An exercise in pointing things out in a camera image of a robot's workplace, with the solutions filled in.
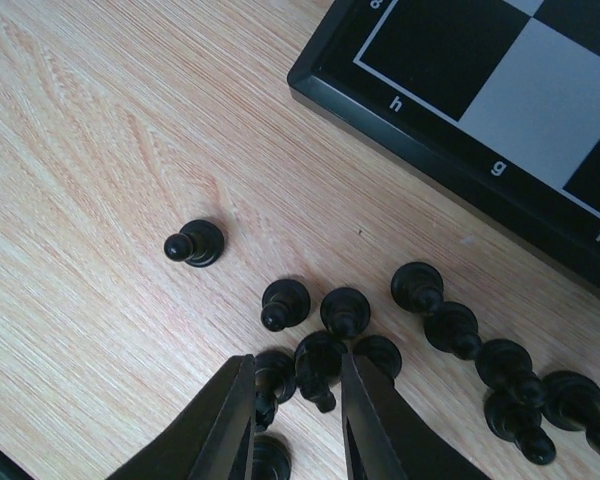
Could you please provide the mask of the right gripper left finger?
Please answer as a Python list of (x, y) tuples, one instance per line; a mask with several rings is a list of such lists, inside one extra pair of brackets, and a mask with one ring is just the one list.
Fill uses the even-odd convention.
[(190, 403), (111, 479), (250, 479), (255, 358), (230, 357)]

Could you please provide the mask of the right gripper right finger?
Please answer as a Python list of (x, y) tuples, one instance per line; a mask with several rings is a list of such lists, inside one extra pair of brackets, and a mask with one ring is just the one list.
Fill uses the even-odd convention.
[(342, 428), (350, 479), (485, 479), (363, 356), (345, 354)]

